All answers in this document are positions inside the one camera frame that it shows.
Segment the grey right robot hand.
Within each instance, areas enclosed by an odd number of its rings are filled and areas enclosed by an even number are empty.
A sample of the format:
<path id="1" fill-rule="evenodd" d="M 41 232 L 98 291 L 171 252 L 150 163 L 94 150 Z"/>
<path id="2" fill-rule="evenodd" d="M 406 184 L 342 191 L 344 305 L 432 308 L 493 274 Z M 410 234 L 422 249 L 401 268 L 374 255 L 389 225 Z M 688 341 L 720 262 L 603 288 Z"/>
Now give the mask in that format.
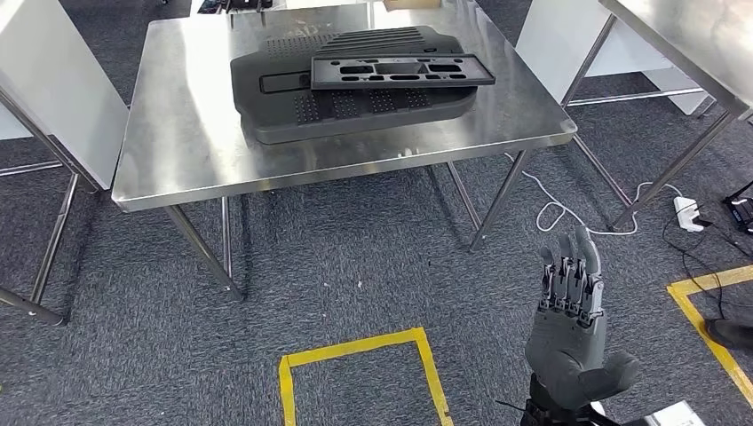
<path id="1" fill-rule="evenodd" d="M 575 228 L 578 252 L 559 236 L 560 257 L 540 249 L 541 293 L 525 348 L 528 365 L 553 402 L 575 410 L 628 390 L 639 361 L 627 352 L 605 356 L 606 311 L 601 258 L 584 226 Z"/>

